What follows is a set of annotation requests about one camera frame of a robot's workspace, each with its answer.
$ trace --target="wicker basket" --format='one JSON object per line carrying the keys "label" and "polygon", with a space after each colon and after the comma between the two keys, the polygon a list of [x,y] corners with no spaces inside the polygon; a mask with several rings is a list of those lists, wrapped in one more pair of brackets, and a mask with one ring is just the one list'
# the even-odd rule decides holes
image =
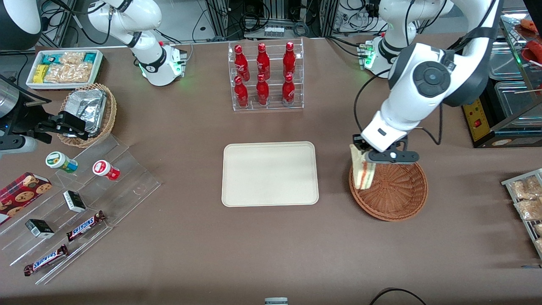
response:
{"label": "wicker basket", "polygon": [[[104,90],[107,93],[107,100],[105,103],[105,110],[104,110],[104,118],[102,120],[102,130],[97,137],[89,138],[86,141],[81,140],[79,138],[65,137],[59,134],[58,137],[64,144],[68,144],[70,146],[76,146],[79,148],[87,148],[92,143],[98,141],[100,138],[108,136],[111,133],[111,130],[113,130],[113,125],[115,124],[115,116],[117,115],[117,101],[115,101],[115,97],[106,86],[101,85],[101,84],[92,84],[85,87],[77,88],[76,90],[83,91],[83,90],[91,90],[91,89],[100,89],[100,90]],[[62,106],[60,106],[61,111],[64,110],[64,108],[66,108],[67,102],[68,102],[68,97],[64,99],[64,103],[62,103]]]}
{"label": "wicker basket", "polygon": [[371,188],[354,186],[352,168],[350,191],[356,202],[370,215],[385,221],[402,221],[414,217],[425,205],[427,178],[418,163],[377,164]]}

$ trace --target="cookie box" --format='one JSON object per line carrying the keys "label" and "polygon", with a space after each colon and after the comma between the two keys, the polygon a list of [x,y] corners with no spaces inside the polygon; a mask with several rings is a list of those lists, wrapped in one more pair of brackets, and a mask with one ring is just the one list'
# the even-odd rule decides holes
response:
{"label": "cookie box", "polygon": [[33,173],[24,173],[14,182],[1,189],[0,225],[52,187],[51,182],[46,178]]}

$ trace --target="aluminum foil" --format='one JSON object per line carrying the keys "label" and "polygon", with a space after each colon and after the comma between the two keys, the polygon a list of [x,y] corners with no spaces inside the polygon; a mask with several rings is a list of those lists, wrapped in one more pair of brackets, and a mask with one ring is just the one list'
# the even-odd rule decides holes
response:
{"label": "aluminum foil", "polygon": [[72,92],[66,102],[66,111],[84,120],[85,131],[89,137],[100,134],[104,118],[107,93],[104,90],[92,89]]}

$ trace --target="red bottle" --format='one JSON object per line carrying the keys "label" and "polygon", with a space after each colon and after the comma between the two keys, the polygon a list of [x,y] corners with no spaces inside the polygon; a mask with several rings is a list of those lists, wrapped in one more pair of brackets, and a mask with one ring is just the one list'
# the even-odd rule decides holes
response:
{"label": "red bottle", "polygon": [[237,75],[239,75],[244,82],[250,79],[250,72],[248,72],[248,61],[243,54],[243,48],[240,45],[235,46],[235,68],[237,69]]}
{"label": "red bottle", "polygon": [[256,62],[258,64],[258,74],[263,74],[266,80],[268,80],[271,77],[271,67],[265,43],[260,43],[258,45],[258,58],[256,59]]}
{"label": "red bottle", "polygon": [[267,106],[269,103],[269,85],[267,85],[264,74],[258,74],[256,90],[258,91],[258,103],[262,106]]}
{"label": "red bottle", "polygon": [[282,104],[286,107],[291,107],[294,104],[295,85],[292,82],[293,76],[291,73],[286,75],[286,82],[282,85]]}
{"label": "red bottle", "polygon": [[237,75],[234,79],[235,81],[235,98],[237,99],[237,103],[239,104],[239,107],[246,108],[248,107],[248,91],[245,85],[243,84],[243,80],[239,75]]}
{"label": "red bottle", "polygon": [[294,75],[295,54],[294,54],[294,43],[291,41],[288,41],[288,43],[286,43],[286,53],[284,53],[284,58],[282,58],[282,64],[284,66],[284,70],[283,70],[284,77],[286,77],[288,73],[291,73],[292,75]]}

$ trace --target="white container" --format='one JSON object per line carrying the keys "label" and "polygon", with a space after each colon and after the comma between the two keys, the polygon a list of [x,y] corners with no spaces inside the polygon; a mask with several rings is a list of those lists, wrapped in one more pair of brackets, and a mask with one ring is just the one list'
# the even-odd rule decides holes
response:
{"label": "white container", "polygon": [[227,207],[313,205],[318,201],[311,142],[230,144],[224,148]]}
{"label": "white container", "polygon": [[[51,84],[51,83],[34,83],[34,74],[36,73],[36,68],[38,65],[41,64],[43,57],[53,54],[59,54],[63,52],[85,52],[85,53],[96,53],[96,58],[94,59],[94,63],[92,64],[92,71],[91,76],[88,78],[88,82],[73,82],[73,83],[65,83],[65,84]],[[39,51],[36,54],[36,59],[34,60],[34,63],[32,64],[32,69],[30,70],[30,74],[28,74],[27,78],[27,86],[29,88],[32,88],[34,90],[64,90],[64,89],[75,89],[82,86],[93,84],[96,81],[96,77],[98,76],[98,71],[100,70],[102,59],[104,58],[104,55],[102,52],[100,52],[97,49],[58,49],[58,50],[47,50],[47,51]]]}

